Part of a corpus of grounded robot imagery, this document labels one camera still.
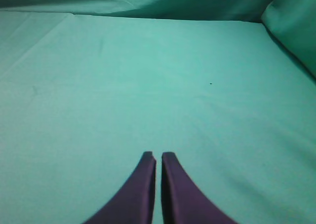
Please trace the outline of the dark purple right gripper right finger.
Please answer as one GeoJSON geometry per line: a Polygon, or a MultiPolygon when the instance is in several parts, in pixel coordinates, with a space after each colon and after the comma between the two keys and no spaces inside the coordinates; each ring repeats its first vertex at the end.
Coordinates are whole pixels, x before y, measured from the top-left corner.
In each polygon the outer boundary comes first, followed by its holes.
{"type": "Polygon", "coordinates": [[[235,224],[195,185],[173,152],[162,154],[161,206],[165,224],[235,224]]]}

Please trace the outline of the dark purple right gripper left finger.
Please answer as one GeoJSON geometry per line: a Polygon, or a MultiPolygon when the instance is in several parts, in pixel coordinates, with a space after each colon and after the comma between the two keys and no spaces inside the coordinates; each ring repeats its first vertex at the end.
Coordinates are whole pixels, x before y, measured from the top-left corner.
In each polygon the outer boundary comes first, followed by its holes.
{"type": "Polygon", "coordinates": [[[136,168],[116,194],[86,224],[151,224],[155,205],[156,159],[142,154],[136,168]]]}

